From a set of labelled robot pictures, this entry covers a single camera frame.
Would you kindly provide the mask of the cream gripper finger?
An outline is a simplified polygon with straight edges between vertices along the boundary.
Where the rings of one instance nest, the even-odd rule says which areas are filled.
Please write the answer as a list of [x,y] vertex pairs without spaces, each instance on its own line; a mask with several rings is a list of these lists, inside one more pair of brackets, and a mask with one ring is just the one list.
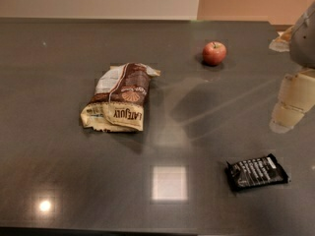
[[283,78],[278,102],[272,112],[270,128],[278,134],[294,128],[315,105],[315,70],[303,69]]
[[269,48],[277,52],[288,52],[292,29],[293,27],[289,27],[285,31],[281,32],[278,37],[271,41]]

